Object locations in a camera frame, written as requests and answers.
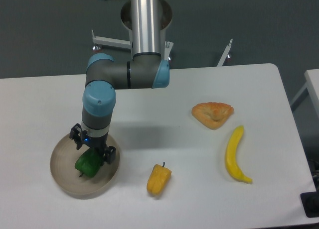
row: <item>white table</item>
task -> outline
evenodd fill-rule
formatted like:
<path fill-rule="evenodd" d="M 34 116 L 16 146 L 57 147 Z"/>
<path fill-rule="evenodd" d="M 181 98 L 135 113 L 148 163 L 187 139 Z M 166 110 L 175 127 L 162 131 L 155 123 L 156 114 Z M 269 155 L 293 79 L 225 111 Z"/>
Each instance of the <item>white table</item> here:
<path fill-rule="evenodd" d="M 319 222 L 300 193 L 315 187 L 276 66 L 171 70 L 166 89 L 119 90 L 110 134 L 121 148 L 112 186 L 78 200 L 49 168 L 57 142 L 81 121 L 84 75 L 0 80 L 0 228 L 264 228 Z M 201 102 L 231 104 L 218 130 L 191 116 Z M 253 184 L 224 166 L 233 129 L 245 134 L 238 163 Z M 153 166 L 172 170 L 160 199 L 146 183 Z"/>

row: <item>blue joint cap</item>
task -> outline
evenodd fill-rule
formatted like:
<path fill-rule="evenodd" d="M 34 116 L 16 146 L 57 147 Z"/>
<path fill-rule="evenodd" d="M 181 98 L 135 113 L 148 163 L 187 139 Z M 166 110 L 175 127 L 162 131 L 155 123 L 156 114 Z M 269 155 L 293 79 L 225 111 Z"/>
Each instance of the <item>blue joint cap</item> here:
<path fill-rule="evenodd" d="M 156 73 L 152 89 L 165 88 L 169 85 L 169 63 L 167 60 L 162 60 Z"/>
<path fill-rule="evenodd" d="M 93 81 L 85 87 L 82 101 L 83 107 L 89 114 L 104 117 L 113 112 L 116 101 L 115 90 L 105 81 Z"/>
<path fill-rule="evenodd" d="M 110 61 L 114 62 L 114 58 L 112 56 L 104 54 L 104 53 L 97 53 L 97 54 L 94 54 L 93 56 L 90 57 L 86 71 L 88 70 L 88 68 L 91 64 L 93 64 L 94 62 L 96 62 L 98 60 L 102 60 L 102 59 L 110 60 Z"/>

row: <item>gray floor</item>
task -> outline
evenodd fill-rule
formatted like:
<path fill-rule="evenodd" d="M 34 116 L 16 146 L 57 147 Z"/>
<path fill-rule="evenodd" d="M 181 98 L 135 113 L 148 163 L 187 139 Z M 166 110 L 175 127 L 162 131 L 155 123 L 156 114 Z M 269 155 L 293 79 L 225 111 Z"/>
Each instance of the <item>gray floor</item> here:
<path fill-rule="evenodd" d="M 319 68 L 319 0 L 166 0 L 171 68 L 216 66 L 233 38 L 228 65 L 273 63 L 289 100 Z M 95 34 L 128 40 L 125 0 L 0 0 L 0 78 L 84 74 Z M 105 49 L 116 61 L 130 52 Z M 319 120 L 307 98 L 294 113 L 309 158 L 319 160 Z"/>

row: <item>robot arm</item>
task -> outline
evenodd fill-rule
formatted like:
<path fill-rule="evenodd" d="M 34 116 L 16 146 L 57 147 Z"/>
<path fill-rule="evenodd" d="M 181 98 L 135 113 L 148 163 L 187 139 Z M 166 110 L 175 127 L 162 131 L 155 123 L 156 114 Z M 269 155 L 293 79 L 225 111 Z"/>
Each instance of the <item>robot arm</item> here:
<path fill-rule="evenodd" d="M 159 0 L 131 0 L 132 55 L 127 63 L 114 63 L 106 54 L 93 55 L 86 71 L 82 123 L 70 138 L 111 164 L 116 149 L 106 145 L 116 102 L 116 89 L 162 88 L 169 84 L 169 63 L 161 59 Z"/>

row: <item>metal cylinder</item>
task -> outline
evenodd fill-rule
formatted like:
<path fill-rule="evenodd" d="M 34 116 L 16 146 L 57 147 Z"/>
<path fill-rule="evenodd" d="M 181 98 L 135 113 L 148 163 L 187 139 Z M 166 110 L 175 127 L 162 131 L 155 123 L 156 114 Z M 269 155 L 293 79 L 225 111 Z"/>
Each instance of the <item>metal cylinder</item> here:
<path fill-rule="evenodd" d="M 160 54 L 159 0 L 131 0 L 133 56 Z"/>

